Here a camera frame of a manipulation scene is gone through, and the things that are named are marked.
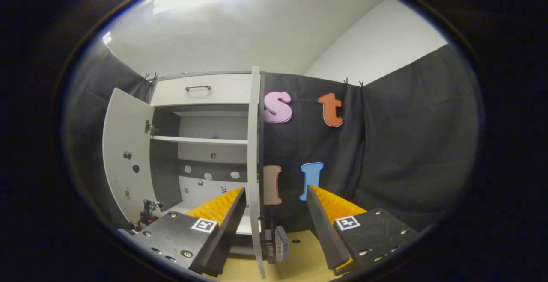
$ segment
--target cabinet shelf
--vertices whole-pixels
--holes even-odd
[[[232,146],[247,146],[247,140],[228,140],[228,139],[207,139],[207,138],[185,138],[185,137],[165,137],[165,136],[151,136],[153,140],[165,140],[173,143],[186,143],[186,144],[220,144],[220,145],[232,145]]]

